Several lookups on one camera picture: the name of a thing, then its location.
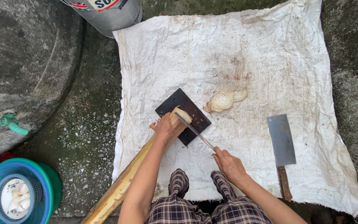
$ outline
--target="blue basket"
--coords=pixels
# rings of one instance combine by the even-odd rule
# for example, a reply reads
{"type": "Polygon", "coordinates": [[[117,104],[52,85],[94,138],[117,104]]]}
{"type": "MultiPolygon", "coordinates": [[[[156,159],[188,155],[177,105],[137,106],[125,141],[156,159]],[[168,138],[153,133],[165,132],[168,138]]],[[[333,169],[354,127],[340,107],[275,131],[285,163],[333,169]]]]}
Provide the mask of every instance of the blue basket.
{"type": "Polygon", "coordinates": [[[33,208],[27,219],[22,222],[23,224],[46,224],[52,215],[53,192],[50,189],[51,182],[45,173],[37,169],[42,168],[31,160],[21,158],[20,161],[19,159],[10,159],[0,164],[0,181],[8,175],[20,174],[29,179],[36,179],[42,186],[42,200],[37,207],[33,208]]]}
{"type": "Polygon", "coordinates": [[[35,179],[35,178],[27,178],[20,174],[11,174],[6,176],[5,178],[0,181],[0,219],[6,224],[20,224],[30,216],[31,212],[33,211],[34,207],[37,207],[39,203],[42,201],[42,186],[41,183],[35,179]],[[1,205],[1,194],[4,190],[4,186],[12,179],[19,178],[24,181],[25,184],[27,184],[27,187],[29,188],[29,194],[30,194],[30,206],[28,208],[27,214],[20,218],[20,219],[12,219],[9,216],[7,216],[2,208],[1,205]]]}

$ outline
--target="wooden knife handle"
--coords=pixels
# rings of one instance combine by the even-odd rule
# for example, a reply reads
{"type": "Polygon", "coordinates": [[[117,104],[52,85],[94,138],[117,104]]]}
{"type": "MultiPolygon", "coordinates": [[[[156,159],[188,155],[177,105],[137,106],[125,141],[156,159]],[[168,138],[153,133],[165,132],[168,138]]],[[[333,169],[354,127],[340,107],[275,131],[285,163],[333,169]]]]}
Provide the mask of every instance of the wooden knife handle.
{"type": "Polygon", "coordinates": [[[290,186],[288,184],[287,171],[285,170],[285,166],[277,167],[278,179],[280,181],[281,194],[284,200],[289,201],[292,199],[290,186]]]}

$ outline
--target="knife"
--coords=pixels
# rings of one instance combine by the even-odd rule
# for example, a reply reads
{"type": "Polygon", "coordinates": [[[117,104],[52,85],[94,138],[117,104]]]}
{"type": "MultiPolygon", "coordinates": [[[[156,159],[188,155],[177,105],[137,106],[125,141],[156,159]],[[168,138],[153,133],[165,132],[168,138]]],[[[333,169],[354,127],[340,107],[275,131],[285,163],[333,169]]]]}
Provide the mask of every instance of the knife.
{"type": "Polygon", "coordinates": [[[193,126],[187,123],[177,112],[175,112],[175,115],[179,118],[179,120],[185,123],[185,125],[190,128],[190,130],[192,130],[198,137],[200,137],[203,142],[205,142],[212,150],[214,150],[214,146],[212,146],[211,143],[209,143],[197,130],[195,130],[193,126]]]}
{"type": "Polygon", "coordinates": [[[272,137],[281,194],[284,200],[289,201],[292,199],[292,195],[285,165],[296,164],[290,124],[286,114],[267,117],[267,124],[269,125],[270,136],[272,137]]]}

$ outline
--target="white cloth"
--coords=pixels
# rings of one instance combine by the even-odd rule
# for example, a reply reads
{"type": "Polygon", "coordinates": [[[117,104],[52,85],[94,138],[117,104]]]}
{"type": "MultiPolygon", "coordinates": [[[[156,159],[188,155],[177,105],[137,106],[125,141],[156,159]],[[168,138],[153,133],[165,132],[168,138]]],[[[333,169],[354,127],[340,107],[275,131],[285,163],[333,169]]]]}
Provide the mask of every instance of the white cloth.
{"type": "MultiPolygon", "coordinates": [[[[330,62],[320,24],[321,0],[290,0],[271,9],[219,16],[159,16],[114,31],[122,73],[113,179],[153,131],[154,111],[178,88],[199,107],[220,89],[248,87],[248,97],[211,114],[203,135],[239,157],[247,173],[281,197],[266,117],[287,114],[297,164],[286,166],[293,200],[358,214],[356,171],[336,135],[330,62]]],[[[155,199],[171,173],[190,180],[185,199],[220,199],[212,151],[196,138],[176,140],[162,158],[155,199]]]]}

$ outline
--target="union jack flag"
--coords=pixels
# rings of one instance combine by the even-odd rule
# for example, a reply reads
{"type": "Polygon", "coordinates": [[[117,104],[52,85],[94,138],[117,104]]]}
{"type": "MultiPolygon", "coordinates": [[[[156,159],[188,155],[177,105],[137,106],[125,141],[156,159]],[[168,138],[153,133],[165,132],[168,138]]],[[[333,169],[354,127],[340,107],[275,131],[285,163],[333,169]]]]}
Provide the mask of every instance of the union jack flag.
{"type": "Polygon", "coordinates": [[[78,10],[89,11],[87,6],[83,2],[70,2],[72,6],[76,7],[78,10]]]}

